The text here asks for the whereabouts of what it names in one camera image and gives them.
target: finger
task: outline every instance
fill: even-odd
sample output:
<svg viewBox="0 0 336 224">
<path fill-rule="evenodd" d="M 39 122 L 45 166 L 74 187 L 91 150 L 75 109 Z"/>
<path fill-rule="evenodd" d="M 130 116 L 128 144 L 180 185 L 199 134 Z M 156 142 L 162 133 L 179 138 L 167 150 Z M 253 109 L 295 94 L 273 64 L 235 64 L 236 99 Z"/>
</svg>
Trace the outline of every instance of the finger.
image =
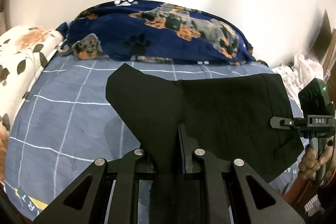
<svg viewBox="0 0 336 224">
<path fill-rule="evenodd" d="M 308 179 L 308 176 L 302 171 L 299 171 L 299 173 L 297 175 L 298 175 L 298 177 L 302 178 L 303 180 Z"/>
<path fill-rule="evenodd" d="M 307 166 L 305 165 L 305 163 L 303 163 L 303 162 L 299 163 L 299 170 L 302 171 L 302 172 L 307 170 Z"/>
<path fill-rule="evenodd" d="M 307 168 L 311 169 L 316 164 L 317 160 L 310 160 L 306 155 L 302 157 L 301 162 L 307 166 Z"/>
<path fill-rule="evenodd" d="M 327 146 L 325 150 L 323 151 L 323 154 L 319 158 L 320 165 L 325 164 L 328 160 L 330 160 L 331 156 L 333 154 L 333 146 Z"/>
<path fill-rule="evenodd" d="M 315 175 L 316 175 L 316 172 L 314 170 L 312 170 L 312 169 L 308 169 L 308 170 L 306 170 L 305 174 L 310 179 L 313 179 L 315 177 Z"/>
<path fill-rule="evenodd" d="M 315 160 L 316 151 L 313 148 L 311 148 L 309 145 L 307 145 L 305 148 L 305 156 L 307 156 L 309 160 Z"/>
<path fill-rule="evenodd" d="M 325 173 L 324 181 L 329 181 L 333 172 L 330 170 L 327 173 Z"/>
<path fill-rule="evenodd" d="M 319 164 L 318 161 L 316 161 L 316 163 L 315 163 L 315 165 L 313 166 L 312 170 L 317 171 L 317 170 L 320 169 L 320 167 L 321 167 L 321 165 Z"/>
</svg>

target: white fabric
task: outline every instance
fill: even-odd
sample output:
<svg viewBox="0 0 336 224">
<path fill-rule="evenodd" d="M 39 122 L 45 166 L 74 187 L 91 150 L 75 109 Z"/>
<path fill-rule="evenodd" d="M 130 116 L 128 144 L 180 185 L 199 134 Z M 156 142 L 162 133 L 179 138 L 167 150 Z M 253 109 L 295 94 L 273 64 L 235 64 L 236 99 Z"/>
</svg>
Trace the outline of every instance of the white fabric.
<svg viewBox="0 0 336 224">
<path fill-rule="evenodd" d="M 7 129 L 61 40 L 57 31 L 21 25 L 0 36 L 0 120 Z"/>
<path fill-rule="evenodd" d="M 287 92 L 293 97 L 300 108 L 299 92 L 314 78 L 323 80 L 323 68 L 321 64 L 310 59 L 305 59 L 302 54 L 294 56 L 294 66 L 292 68 L 282 65 L 272 69 L 272 71 L 281 75 Z"/>
</svg>

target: black metal bracket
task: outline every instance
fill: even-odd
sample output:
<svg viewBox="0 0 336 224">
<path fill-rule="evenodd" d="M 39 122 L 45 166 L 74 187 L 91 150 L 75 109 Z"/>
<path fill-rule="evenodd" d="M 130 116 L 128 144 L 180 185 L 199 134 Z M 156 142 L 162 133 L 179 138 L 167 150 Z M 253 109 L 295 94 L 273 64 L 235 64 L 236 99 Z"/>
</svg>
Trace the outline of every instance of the black metal bracket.
<svg viewBox="0 0 336 224">
<path fill-rule="evenodd" d="M 199 148 L 183 124 L 178 127 L 182 173 L 199 180 L 203 224 L 292 223 L 304 220 L 246 162 L 220 160 Z M 137 223 L 139 180 L 153 180 L 155 169 L 143 149 L 121 159 L 95 160 L 34 220 L 33 224 Z M 110 210 L 107 212 L 114 184 Z"/>
<path fill-rule="evenodd" d="M 304 118 L 272 117 L 272 128 L 297 130 L 300 137 L 330 138 L 334 135 L 335 117 L 331 115 L 305 115 Z"/>
</svg>

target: white grid line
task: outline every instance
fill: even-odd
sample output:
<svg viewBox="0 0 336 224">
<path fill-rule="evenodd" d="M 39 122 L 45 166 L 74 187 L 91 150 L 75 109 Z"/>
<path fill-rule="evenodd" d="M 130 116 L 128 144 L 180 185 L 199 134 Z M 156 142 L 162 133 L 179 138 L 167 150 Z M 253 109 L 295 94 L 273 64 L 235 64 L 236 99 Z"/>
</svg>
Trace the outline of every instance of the white grid line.
<svg viewBox="0 0 336 224">
<path fill-rule="evenodd" d="M 203 65 L 204 67 L 205 67 L 205 69 L 209 72 L 209 74 L 210 74 L 210 78 L 212 79 L 212 74 L 211 74 L 211 72 L 209 71 L 209 69 L 206 67 L 206 65 Z"/>
<path fill-rule="evenodd" d="M 5 183 L 12 189 L 15 191 L 15 188 L 13 186 L 11 186 L 6 180 L 5 180 Z"/>
<path fill-rule="evenodd" d="M 173 68 L 174 79 L 175 79 L 175 81 L 177 81 L 176 71 L 175 71 L 174 65 L 172 64 L 171 67 Z"/>
<path fill-rule="evenodd" d="M 266 73 L 269 73 L 269 71 L 272 71 L 270 68 L 266 67 L 266 66 L 262 66 L 262 68 L 264 68 L 264 70 L 266 71 Z"/>
<path fill-rule="evenodd" d="M 227 68 L 229 69 L 229 71 L 230 71 L 231 73 L 238 74 L 239 76 L 247 76 L 247 75 L 241 75 L 241 74 L 239 74 L 238 72 L 231 70 L 229 65 L 227 66 Z"/>
<path fill-rule="evenodd" d="M 50 102 L 56 102 L 56 103 L 68 103 L 68 104 L 82 104 L 82 105 L 100 105 L 100 106 L 110 106 L 109 103 L 94 103 L 94 102 L 72 102 L 72 101 L 59 101 L 59 100 L 52 100 L 46 97 L 43 97 L 41 95 L 34 95 L 34 97 L 43 98 L 45 100 L 48 100 Z"/>
<path fill-rule="evenodd" d="M 92 65 L 92 68 L 95 66 L 97 60 L 93 63 Z M 69 126 L 70 126 L 70 121 L 71 121 L 71 117 L 72 117 L 72 114 L 74 112 L 74 108 L 76 106 L 76 102 L 77 100 L 79 99 L 79 96 L 81 95 L 81 92 L 82 92 L 82 89 L 84 87 L 84 85 L 86 84 L 86 81 L 88 80 L 90 74 L 91 74 L 92 70 L 89 70 L 89 73 L 87 74 L 83 84 L 81 85 L 80 89 L 79 89 L 79 92 L 77 94 L 77 97 L 76 97 L 76 100 L 75 100 L 75 103 L 72 105 L 72 108 L 71 108 L 71 111 L 70 111 L 70 115 L 69 115 L 69 120 L 68 120 L 68 123 L 67 123 L 67 127 L 65 129 L 65 132 L 64 132 L 64 136 L 63 136 L 63 140 L 62 140 L 62 143 L 61 143 L 61 146 L 59 148 L 59 151 L 57 153 L 57 157 L 56 157 L 56 163 L 55 163 L 55 169 L 54 169 L 54 198 L 56 198 L 56 175 L 57 175 L 57 168 L 58 168 L 58 162 L 59 162 L 59 155 L 60 153 L 62 152 L 62 149 L 63 149 L 63 145 L 65 143 L 65 138 L 67 136 L 67 133 L 68 133 L 68 129 L 69 129 Z"/>
<path fill-rule="evenodd" d="M 81 68 L 86 68 L 86 69 L 91 69 L 91 70 L 117 70 L 117 69 L 93 69 L 93 68 L 89 68 L 89 67 L 85 67 L 85 66 L 81 66 L 81 65 L 74 65 L 75 67 L 81 67 Z"/>
<path fill-rule="evenodd" d="M 251 75 L 250 72 L 249 72 L 249 70 L 247 69 L 247 66 L 245 67 L 245 69 L 246 69 L 246 71 L 247 71 L 247 75 Z"/>
<path fill-rule="evenodd" d="M 256 66 L 257 67 L 257 70 L 259 71 L 259 73 L 261 73 L 260 69 L 259 69 L 259 66 Z M 247 68 L 246 68 L 247 70 Z M 247 70 L 247 73 L 249 73 L 249 71 Z"/>
<path fill-rule="evenodd" d="M 281 175 L 280 175 L 280 179 L 281 179 L 281 181 L 284 183 L 284 185 L 286 186 L 287 183 L 284 181 L 284 179 L 281 177 Z"/>
<path fill-rule="evenodd" d="M 64 63 L 62 64 L 60 70 L 64 67 L 64 64 L 65 62 L 67 62 L 69 59 L 69 56 L 68 58 L 64 61 Z M 42 85 L 38 95 L 40 95 L 41 91 L 42 91 L 42 88 L 44 87 L 44 85 Z M 37 99 L 38 97 L 36 97 L 35 99 L 35 102 L 34 102 L 34 105 L 33 105 L 33 109 L 31 110 L 31 114 L 30 114 L 30 117 L 29 117 L 29 120 L 28 120 L 28 126 L 27 126 L 27 131 L 26 131 L 26 135 L 25 135 L 25 139 L 24 139 L 24 143 L 23 143 L 23 146 L 22 146 L 22 152 L 21 152 L 21 160 L 20 160 L 20 166 L 19 166 L 19 172 L 18 172 L 18 178 L 17 178 L 17 186 L 20 187 L 20 176 L 21 176 L 21 169 L 22 169 L 22 161 L 23 161 L 23 154 L 24 154 L 24 150 L 25 150 L 25 143 L 26 143 L 26 140 L 27 140 L 27 137 L 28 137 L 28 132 L 29 132 L 29 128 L 30 128 L 30 123 L 32 121 L 32 117 L 33 117 L 33 113 L 34 113 L 34 110 L 35 110 L 35 106 L 36 106 L 36 102 L 37 102 Z"/>
<path fill-rule="evenodd" d="M 252 65 L 252 66 L 256 66 L 256 67 L 260 67 L 260 68 L 265 68 L 266 70 L 267 70 L 267 69 L 271 70 L 270 68 L 267 68 L 265 65 L 260 64 L 260 63 L 258 63 L 258 62 L 252 63 L 251 65 Z"/>
<path fill-rule="evenodd" d="M 56 71 L 60 72 L 60 71 L 66 71 L 66 70 L 65 69 L 61 69 L 61 70 L 58 70 L 58 69 L 56 69 L 56 70 L 44 70 L 43 72 L 56 72 Z"/>
<path fill-rule="evenodd" d="M 236 71 L 231 71 L 232 73 L 234 73 L 234 74 L 237 74 L 237 75 L 239 75 L 239 76 L 249 76 L 249 75 L 241 75 L 240 73 L 238 73 L 238 72 L 236 72 Z"/>
<path fill-rule="evenodd" d="M 33 144 L 30 144 L 30 143 L 27 143 L 27 142 L 24 142 L 22 140 L 19 140 L 17 138 L 14 138 L 14 137 L 9 137 L 10 139 L 13 139 L 13 140 L 16 140 L 20 143 L 24 143 L 28 146 L 31 146 L 31 147 L 34 147 L 34 148 L 39 148 L 39 149 L 44 149 L 44 150 L 50 150 L 50 151 L 53 151 L 55 153 L 58 153 L 58 151 L 56 151 L 55 149 L 52 149 L 51 147 L 46 147 L 46 146 L 38 146 L 38 145 L 33 145 Z M 72 155 L 69 155 L 69 154 L 65 154 L 65 153 L 60 153 L 60 155 L 63 155 L 63 156 L 66 156 L 66 157 L 69 157 L 69 158 L 72 158 L 72 159 L 76 159 L 76 160 L 83 160 L 83 161 L 89 161 L 89 162 L 93 162 L 94 160 L 89 160 L 89 159 L 84 159 L 84 158 L 79 158 L 79 157 L 75 157 L 75 156 L 72 156 Z"/>
<path fill-rule="evenodd" d="M 134 68 L 134 61 L 131 63 L 131 67 Z M 119 158 L 122 157 L 122 153 L 123 153 L 124 129 L 125 129 L 125 123 L 124 123 L 123 120 L 121 120 L 120 141 L 119 141 Z"/>
<path fill-rule="evenodd" d="M 81 65 L 75 65 L 76 67 L 82 67 L 82 68 L 86 68 L 86 69 L 90 69 L 89 67 L 85 67 L 85 66 L 81 66 Z M 117 69 L 93 69 L 93 70 L 117 70 Z M 204 73 L 204 71 L 196 71 L 196 72 L 191 72 L 191 71 L 180 71 L 180 70 L 158 70 L 158 69 L 140 69 L 139 71 L 142 71 L 142 72 L 170 72 L 170 73 L 176 73 L 176 72 L 179 72 L 179 73 L 190 73 L 190 74 L 198 74 L 198 73 Z M 211 71 L 211 70 L 208 70 L 209 73 L 215 73 L 215 74 L 218 74 L 218 75 L 223 75 L 223 76 L 227 76 L 225 74 L 222 74 L 222 73 L 219 73 L 219 72 L 216 72 L 216 71 Z"/>
</svg>

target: human hand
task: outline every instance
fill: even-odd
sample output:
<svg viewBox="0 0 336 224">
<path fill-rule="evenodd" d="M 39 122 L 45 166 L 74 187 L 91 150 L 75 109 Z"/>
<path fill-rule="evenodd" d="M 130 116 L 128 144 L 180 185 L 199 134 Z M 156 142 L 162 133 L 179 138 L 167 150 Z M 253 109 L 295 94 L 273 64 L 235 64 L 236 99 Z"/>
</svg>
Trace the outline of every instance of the human hand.
<svg viewBox="0 0 336 224">
<path fill-rule="evenodd" d="M 0 124 L 0 181 L 5 177 L 5 159 L 7 152 L 8 134 L 5 127 Z"/>
<path fill-rule="evenodd" d="M 333 146 L 326 146 L 323 154 L 319 158 L 316 159 L 316 152 L 309 145 L 305 148 L 305 154 L 302 157 L 301 162 L 299 163 L 299 173 L 298 176 L 303 180 L 314 179 L 316 176 L 316 171 L 320 169 L 320 167 L 328 162 L 333 153 Z"/>
</svg>

